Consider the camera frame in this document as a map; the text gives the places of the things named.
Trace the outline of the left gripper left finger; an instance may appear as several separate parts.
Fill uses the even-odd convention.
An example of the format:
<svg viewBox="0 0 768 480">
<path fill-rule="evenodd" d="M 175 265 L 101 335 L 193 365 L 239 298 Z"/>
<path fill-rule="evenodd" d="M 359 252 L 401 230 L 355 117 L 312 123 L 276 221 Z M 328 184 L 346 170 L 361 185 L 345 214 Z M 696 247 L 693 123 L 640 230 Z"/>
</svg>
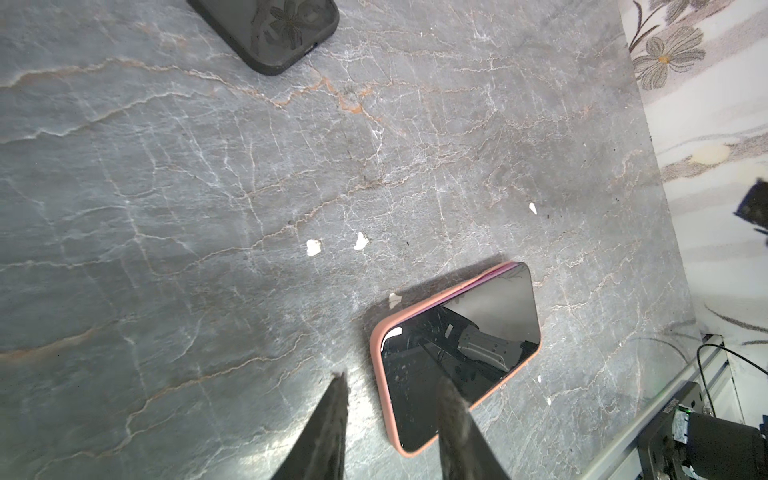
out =
<svg viewBox="0 0 768 480">
<path fill-rule="evenodd" d="M 348 397 L 346 374 L 335 373 L 274 480 L 344 477 Z"/>
</svg>

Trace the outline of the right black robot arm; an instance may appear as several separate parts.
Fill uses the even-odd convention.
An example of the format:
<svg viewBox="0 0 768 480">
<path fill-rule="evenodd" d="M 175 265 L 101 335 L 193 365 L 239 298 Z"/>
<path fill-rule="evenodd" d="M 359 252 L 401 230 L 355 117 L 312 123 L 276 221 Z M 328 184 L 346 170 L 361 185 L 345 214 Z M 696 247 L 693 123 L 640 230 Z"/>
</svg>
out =
<svg viewBox="0 0 768 480">
<path fill-rule="evenodd" d="M 704 479 L 766 479 L 763 431 L 699 413 L 688 420 L 686 460 Z"/>
</svg>

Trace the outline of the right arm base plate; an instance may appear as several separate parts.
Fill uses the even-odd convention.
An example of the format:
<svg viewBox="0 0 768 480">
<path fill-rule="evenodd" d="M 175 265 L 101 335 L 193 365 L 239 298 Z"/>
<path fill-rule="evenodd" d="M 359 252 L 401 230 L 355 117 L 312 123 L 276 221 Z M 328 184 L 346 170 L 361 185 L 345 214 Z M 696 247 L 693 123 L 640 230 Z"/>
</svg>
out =
<svg viewBox="0 0 768 480">
<path fill-rule="evenodd" d="M 637 450 L 642 479 L 690 479 L 686 457 L 686 435 L 682 426 L 675 427 L 675 415 L 703 412 L 703 395 L 698 383 L 685 381 L 672 397 L 662 404 L 637 437 Z"/>
</svg>

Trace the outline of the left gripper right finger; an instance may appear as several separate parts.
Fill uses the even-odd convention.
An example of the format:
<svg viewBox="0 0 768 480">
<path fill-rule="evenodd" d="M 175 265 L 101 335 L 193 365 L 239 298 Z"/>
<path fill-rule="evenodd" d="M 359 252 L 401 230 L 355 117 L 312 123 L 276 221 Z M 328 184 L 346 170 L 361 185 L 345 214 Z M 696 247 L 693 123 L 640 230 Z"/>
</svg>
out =
<svg viewBox="0 0 768 480">
<path fill-rule="evenodd" d="M 467 403 L 448 379 L 438 383 L 436 415 L 444 479 L 509 478 L 475 424 Z"/>
</svg>

